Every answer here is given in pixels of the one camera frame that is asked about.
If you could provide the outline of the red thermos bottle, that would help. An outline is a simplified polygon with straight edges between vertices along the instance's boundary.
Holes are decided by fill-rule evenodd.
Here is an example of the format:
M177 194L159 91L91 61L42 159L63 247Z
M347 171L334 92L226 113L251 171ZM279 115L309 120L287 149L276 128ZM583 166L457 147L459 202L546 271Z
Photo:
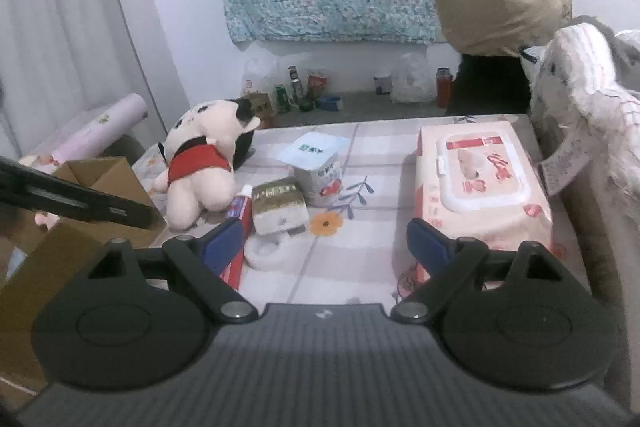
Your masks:
M450 92L454 77L448 67L439 67L436 72L436 105L446 109L449 104Z

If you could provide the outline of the white tape roll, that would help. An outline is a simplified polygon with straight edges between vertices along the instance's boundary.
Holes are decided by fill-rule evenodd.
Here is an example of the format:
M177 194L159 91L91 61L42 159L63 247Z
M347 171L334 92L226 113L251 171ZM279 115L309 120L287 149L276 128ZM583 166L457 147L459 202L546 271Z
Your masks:
M253 234L244 244L244 258L257 271L273 271L280 268L291 256L292 243L288 232Z

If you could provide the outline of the white plastic bag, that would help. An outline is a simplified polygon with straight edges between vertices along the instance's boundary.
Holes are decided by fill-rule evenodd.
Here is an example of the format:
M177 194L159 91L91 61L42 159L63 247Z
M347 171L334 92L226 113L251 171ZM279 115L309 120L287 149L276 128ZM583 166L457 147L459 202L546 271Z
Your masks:
M394 103L431 103L436 98L435 76L430 72L425 53L406 53L398 57L392 68Z

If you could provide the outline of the white window curtain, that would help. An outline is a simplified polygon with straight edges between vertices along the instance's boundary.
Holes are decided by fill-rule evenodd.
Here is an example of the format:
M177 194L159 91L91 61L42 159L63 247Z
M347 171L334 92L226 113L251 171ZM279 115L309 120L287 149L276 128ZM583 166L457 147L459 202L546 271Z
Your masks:
M165 129L119 0L1 0L1 153L19 158L64 124L141 95L132 130L149 146Z

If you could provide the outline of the small brown cardboard box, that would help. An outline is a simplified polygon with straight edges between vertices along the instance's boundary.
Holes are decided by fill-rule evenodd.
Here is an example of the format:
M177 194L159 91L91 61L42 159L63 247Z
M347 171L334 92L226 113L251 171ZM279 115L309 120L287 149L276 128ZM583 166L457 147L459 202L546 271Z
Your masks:
M255 92L247 93L244 98L250 101L254 115L260 119L260 127L262 129L271 128L273 126L274 110L269 95Z

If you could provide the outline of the white wet wipes pack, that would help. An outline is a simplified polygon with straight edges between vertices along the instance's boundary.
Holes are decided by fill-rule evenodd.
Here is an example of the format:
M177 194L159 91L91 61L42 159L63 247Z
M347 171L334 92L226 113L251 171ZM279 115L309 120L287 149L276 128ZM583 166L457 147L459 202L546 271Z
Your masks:
M456 239L514 251L526 239L561 260L550 202L510 121L431 124L416 146L416 217Z

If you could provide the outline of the white tissue pack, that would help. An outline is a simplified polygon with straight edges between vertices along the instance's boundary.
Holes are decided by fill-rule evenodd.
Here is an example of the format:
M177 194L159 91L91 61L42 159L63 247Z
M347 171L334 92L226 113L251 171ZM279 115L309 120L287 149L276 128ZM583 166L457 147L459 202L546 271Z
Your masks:
M308 132L277 153L277 161L293 169L295 181L312 207L328 208L343 190L340 155L349 141L342 136Z

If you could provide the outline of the white fringed blanket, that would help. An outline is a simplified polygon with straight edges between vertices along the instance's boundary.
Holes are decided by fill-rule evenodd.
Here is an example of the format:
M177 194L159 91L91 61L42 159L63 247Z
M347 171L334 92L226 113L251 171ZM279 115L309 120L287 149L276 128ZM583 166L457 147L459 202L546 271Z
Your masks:
M555 31L532 81L532 111L585 131L620 209L639 220L639 31L581 16Z

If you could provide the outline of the green patterned tissue pack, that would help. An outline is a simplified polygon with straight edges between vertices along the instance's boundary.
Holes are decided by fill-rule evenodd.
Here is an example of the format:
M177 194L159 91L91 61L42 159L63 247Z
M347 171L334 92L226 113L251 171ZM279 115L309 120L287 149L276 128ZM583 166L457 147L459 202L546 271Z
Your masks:
M309 212L296 180L288 176L254 186L252 218L255 231L260 235L306 227Z

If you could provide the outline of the red white toothpaste tube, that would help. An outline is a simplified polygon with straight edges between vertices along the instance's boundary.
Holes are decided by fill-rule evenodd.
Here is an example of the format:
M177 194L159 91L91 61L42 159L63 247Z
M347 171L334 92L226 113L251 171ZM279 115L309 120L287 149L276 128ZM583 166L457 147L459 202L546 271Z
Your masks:
M230 228L224 231L220 239L217 256L217 273L224 283L236 291L240 288L241 272L244 262L244 244L253 231L252 199L253 187L246 184L232 199L227 212Z

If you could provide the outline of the pink padded bench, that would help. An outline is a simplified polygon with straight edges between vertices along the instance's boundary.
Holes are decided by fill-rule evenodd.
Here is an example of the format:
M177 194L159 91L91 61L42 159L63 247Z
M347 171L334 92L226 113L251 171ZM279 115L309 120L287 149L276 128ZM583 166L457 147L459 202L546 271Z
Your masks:
M44 173L54 173L67 161L99 157L146 117L145 101L131 93L113 105L81 113L18 162Z

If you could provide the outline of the plush doll red bib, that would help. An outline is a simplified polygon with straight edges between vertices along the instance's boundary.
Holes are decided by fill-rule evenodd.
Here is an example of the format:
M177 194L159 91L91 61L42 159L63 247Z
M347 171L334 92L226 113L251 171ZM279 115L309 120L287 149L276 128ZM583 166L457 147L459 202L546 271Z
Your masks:
M160 143L165 168L152 187L166 196L166 221L189 230L201 214L226 210L238 190L235 169L260 125L250 101L207 101L186 111Z

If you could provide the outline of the large brown cardboard box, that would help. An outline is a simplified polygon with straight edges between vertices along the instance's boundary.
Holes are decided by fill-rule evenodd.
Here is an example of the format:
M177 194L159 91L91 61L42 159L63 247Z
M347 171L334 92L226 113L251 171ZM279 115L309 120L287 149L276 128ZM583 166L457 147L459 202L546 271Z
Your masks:
M36 213L1 202L1 399L10 407L30 401L47 384L32 350L32 324L44 305L109 239L151 245L165 222L154 212L152 228L62 217L37 225Z

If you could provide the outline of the checked bed sheet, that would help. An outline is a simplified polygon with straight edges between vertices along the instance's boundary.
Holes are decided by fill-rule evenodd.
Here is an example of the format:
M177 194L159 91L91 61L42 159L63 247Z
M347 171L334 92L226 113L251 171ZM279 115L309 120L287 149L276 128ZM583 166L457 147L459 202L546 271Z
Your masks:
M406 243L414 215L416 143L428 124L464 122L458 118L420 118L327 124L257 131L253 150L236 172L242 187L288 176L277 153L307 132L341 136L344 198L330 216L328 231L312 220L311 232L292 233L295 251L277 269L256 271L246 263L240 293L258 309L266 303L382 303L388 311L411 293L416 260ZM578 240L562 202L551 203L552 253L564 261L589 291Z

